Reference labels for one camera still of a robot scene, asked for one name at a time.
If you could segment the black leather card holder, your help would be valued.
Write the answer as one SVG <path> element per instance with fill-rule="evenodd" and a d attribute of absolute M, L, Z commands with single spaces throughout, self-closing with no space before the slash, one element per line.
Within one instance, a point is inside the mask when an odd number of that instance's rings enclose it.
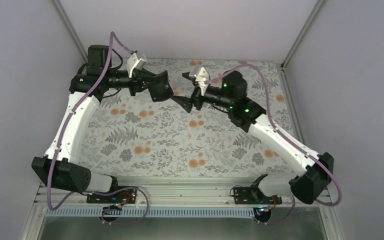
<path fill-rule="evenodd" d="M 169 82 L 169 73 L 167 70 L 159 73 L 161 82 L 148 88 L 151 100 L 153 102 L 164 102 L 174 95 L 174 91 Z"/>

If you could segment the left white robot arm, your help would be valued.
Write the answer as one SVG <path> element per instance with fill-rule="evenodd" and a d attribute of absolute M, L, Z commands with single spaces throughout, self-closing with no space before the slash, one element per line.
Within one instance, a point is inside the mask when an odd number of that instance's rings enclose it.
<path fill-rule="evenodd" d="M 144 68 L 147 60 L 133 52 L 126 69 L 112 67 L 112 53 L 107 45 L 90 45 L 86 70 L 77 72 L 69 87 L 68 104 L 57 134 L 44 156 L 34 157 L 31 167 L 48 189 L 75 193 L 99 192 L 104 201 L 111 203 L 119 197 L 114 176 L 94 173 L 78 164 L 81 144 L 94 112 L 110 89 L 127 89 L 131 96 L 148 90 L 153 102 L 163 102 L 173 95 L 169 74 L 159 74 Z"/>

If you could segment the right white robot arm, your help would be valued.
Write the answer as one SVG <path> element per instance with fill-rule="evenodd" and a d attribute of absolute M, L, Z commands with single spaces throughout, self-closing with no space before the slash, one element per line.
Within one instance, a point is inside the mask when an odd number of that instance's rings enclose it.
<path fill-rule="evenodd" d="M 293 169 L 291 176 L 277 177 L 263 174 L 251 185 L 251 198 L 258 204 L 275 195 L 292 195 L 304 204 L 313 204 L 332 181 L 334 158 L 329 153 L 319 154 L 284 131 L 271 118 L 269 109 L 247 96 L 247 81 L 238 71 L 221 79 L 221 86 L 207 83 L 210 76 L 204 68 L 184 72 L 194 90 L 190 97 L 172 96 L 187 112 L 200 110 L 207 103 L 224 108 L 230 121 L 251 134 L 280 155 Z"/>

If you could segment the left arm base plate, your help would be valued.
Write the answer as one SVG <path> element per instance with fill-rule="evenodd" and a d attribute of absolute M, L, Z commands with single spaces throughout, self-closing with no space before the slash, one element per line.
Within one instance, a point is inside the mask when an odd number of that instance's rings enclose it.
<path fill-rule="evenodd" d="M 136 202 L 138 191 L 132 186 L 119 186 L 117 190 L 111 190 L 105 195 L 89 194 L 86 198 L 88 204 L 134 204 Z"/>

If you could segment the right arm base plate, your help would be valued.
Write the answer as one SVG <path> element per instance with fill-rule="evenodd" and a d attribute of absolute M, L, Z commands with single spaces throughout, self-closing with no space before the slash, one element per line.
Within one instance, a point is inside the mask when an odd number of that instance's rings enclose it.
<path fill-rule="evenodd" d="M 230 189 L 229 195 L 234 198 L 236 205 L 280 205 L 283 203 L 281 197 L 277 195 L 266 196 L 258 187 L 235 185 Z"/>

